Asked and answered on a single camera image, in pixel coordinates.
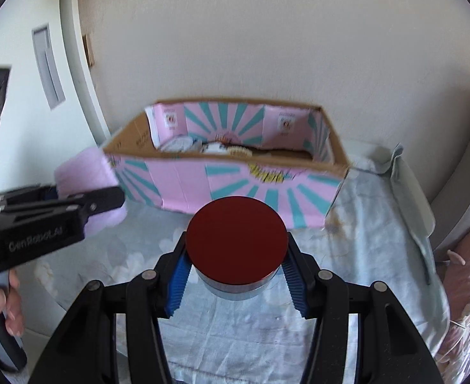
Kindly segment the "person left hand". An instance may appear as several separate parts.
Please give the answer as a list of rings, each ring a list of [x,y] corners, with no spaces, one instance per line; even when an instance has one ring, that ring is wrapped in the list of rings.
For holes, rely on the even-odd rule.
[[[21,299],[18,293],[20,280],[16,270],[9,272],[9,292],[0,289],[0,314],[6,314],[5,326],[7,333],[21,337],[24,332],[24,319],[21,310]]]

